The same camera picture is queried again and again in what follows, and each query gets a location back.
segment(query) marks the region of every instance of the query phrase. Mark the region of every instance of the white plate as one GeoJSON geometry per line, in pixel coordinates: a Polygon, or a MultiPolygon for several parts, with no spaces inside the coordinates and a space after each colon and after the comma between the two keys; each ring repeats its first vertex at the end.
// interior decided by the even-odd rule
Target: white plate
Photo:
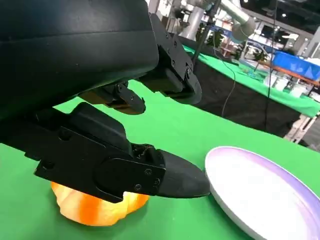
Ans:
{"type": "Polygon", "coordinates": [[[320,240],[319,198],[277,164],[226,146],[207,154],[205,171],[218,204],[252,238],[320,240]]]}

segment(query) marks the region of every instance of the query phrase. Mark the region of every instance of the screw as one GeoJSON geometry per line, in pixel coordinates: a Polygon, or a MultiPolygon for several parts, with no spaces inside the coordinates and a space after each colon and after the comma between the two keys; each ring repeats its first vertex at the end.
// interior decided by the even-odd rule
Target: screw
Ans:
{"type": "Polygon", "coordinates": [[[141,188],[142,188],[142,186],[140,184],[137,184],[134,186],[134,190],[136,190],[136,191],[140,191],[141,188]]]}
{"type": "Polygon", "coordinates": [[[144,171],[145,175],[148,175],[150,176],[152,174],[152,171],[151,169],[147,168],[145,171],[144,171]]]}
{"type": "Polygon", "coordinates": [[[190,78],[190,68],[186,67],[186,78],[189,79],[190,78]]]}
{"type": "Polygon", "coordinates": [[[66,130],[61,130],[59,133],[58,133],[58,137],[60,140],[62,141],[69,141],[70,138],[71,138],[71,134],[70,132],[66,131],[66,130]]]}
{"type": "Polygon", "coordinates": [[[160,184],[160,179],[159,178],[156,178],[155,180],[154,180],[154,185],[159,185],[160,184]]]}
{"type": "Polygon", "coordinates": [[[50,162],[50,161],[43,161],[42,162],[42,167],[45,170],[52,170],[55,167],[55,164],[53,162],[50,162]]]}
{"type": "Polygon", "coordinates": [[[122,86],[120,86],[119,84],[117,85],[118,88],[118,92],[121,93],[122,92],[122,86]]]}

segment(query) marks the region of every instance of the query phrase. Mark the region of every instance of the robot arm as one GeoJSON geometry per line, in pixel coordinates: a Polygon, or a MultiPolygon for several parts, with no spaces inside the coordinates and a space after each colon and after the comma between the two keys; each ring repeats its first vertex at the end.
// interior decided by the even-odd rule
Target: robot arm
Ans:
{"type": "Polygon", "coordinates": [[[54,105],[80,96],[127,114],[154,92],[191,104],[201,98],[193,65],[144,0],[24,0],[0,7],[0,143],[39,161],[35,175],[109,202],[123,192],[195,198],[210,192],[195,165],[127,140],[123,125],[88,103],[70,114],[54,105]]]}

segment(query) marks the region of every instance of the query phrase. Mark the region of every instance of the green surface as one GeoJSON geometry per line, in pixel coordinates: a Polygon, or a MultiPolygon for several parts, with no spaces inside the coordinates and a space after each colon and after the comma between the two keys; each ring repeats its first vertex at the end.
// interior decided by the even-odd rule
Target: green surface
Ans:
{"type": "MultiPolygon", "coordinates": [[[[286,168],[320,196],[320,154],[317,152],[153,94],[140,83],[130,82],[129,87],[145,99],[144,114],[132,116],[102,105],[98,108],[123,123],[131,142],[153,144],[202,169],[205,156],[212,148],[244,148],[286,168]]],[[[80,102],[76,98],[58,109],[69,113],[80,102]]],[[[1,240],[250,239],[211,196],[151,197],[146,207],[114,226],[80,225],[60,215],[50,183],[32,174],[37,165],[35,161],[1,144],[0,153],[1,240]]]]}
{"type": "MultiPolygon", "coordinates": [[[[184,46],[184,49],[187,52],[194,52],[193,49],[187,46],[184,46]]],[[[223,62],[215,57],[203,54],[199,56],[199,59],[210,67],[218,70],[224,75],[227,75],[231,79],[234,79],[235,74],[235,80],[238,83],[257,91],[266,97],[268,96],[268,87],[263,84],[264,77],[260,76],[259,74],[255,74],[255,77],[248,76],[248,74],[241,70],[241,68],[249,69],[245,65],[242,64],[240,68],[234,64],[223,62]]],[[[320,104],[304,95],[300,98],[297,98],[286,91],[279,91],[275,88],[271,88],[270,98],[311,118],[313,118],[320,111],[320,104]]]]}

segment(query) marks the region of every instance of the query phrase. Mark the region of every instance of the bolt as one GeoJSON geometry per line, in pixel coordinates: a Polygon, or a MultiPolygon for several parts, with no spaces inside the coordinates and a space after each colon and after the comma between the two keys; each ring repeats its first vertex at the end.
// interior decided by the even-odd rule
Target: bolt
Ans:
{"type": "Polygon", "coordinates": [[[154,180],[154,185],[159,185],[160,184],[160,179],[159,178],[156,178],[155,180],[154,180]]]}
{"type": "Polygon", "coordinates": [[[136,190],[136,191],[140,191],[141,188],[142,188],[142,186],[140,184],[137,184],[134,186],[134,190],[136,190]]]}
{"type": "Polygon", "coordinates": [[[148,175],[150,176],[152,174],[152,171],[151,169],[147,168],[145,171],[144,171],[145,175],[148,175]]]}

